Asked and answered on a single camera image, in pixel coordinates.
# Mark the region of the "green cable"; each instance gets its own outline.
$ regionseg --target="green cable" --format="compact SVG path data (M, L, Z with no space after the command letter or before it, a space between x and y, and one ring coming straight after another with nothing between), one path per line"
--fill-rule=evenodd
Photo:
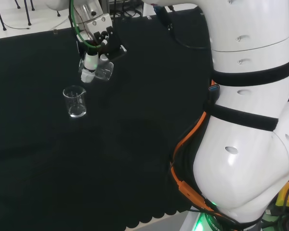
M72 18L72 22L74 24L74 28L75 28L75 31L76 31L76 34L79 36L79 38L81 39L81 41L87 46L87 47L90 47L90 48L94 48L94 49L97 49L97 48L100 48L101 45L98 45L98 46L92 46L90 45L89 43L86 42L86 40L83 39L83 37L81 36L79 30L78 30L78 27L75 23L75 16L74 16L74 0L71 0L71 18Z

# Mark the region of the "black table cloth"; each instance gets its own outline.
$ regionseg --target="black table cloth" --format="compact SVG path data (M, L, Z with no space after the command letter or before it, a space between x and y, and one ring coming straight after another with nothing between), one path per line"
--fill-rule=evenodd
M171 16L181 41L208 45L197 9ZM0 231L123 231L190 207L168 160L202 113L210 51L154 16L115 28L128 53L91 84L70 29L0 39ZM87 90L83 118L68 116L70 85Z

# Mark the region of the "black velcro strap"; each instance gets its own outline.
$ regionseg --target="black velcro strap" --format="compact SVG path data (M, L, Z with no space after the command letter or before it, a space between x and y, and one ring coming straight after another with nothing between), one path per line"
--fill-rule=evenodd
M204 104L204 110L211 116L218 119L233 124L238 124L249 128L261 129L265 131L274 131L278 123L277 118L242 112L216 104L211 105L206 103Z
M212 79L223 86L248 87L280 81L289 76L289 63L263 71L223 73L213 71Z

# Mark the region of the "white floor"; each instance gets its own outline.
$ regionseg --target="white floor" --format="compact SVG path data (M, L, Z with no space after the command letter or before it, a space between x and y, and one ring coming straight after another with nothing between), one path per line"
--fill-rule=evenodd
M31 10L30 0L27 0L31 26L28 26L28 20L26 16L25 5L22 0L18 0L21 9L17 9L14 0L0 0L0 13L3 18L3 22L9 26L17 28L26 28L23 30L16 30L7 28L3 31L0 22L0 38L6 38L17 35L24 35L30 33L38 33L42 31L49 31L70 27L68 20L68 10L60 11L61 17L57 16L57 12L50 10L40 0L33 0L35 11Z

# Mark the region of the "clear glass beaker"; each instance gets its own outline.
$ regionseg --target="clear glass beaker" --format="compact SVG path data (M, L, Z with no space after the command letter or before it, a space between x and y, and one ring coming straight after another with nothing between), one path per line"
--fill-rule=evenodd
M63 90L67 111L71 117L78 118L87 113L85 93L86 90L80 86L70 86Z

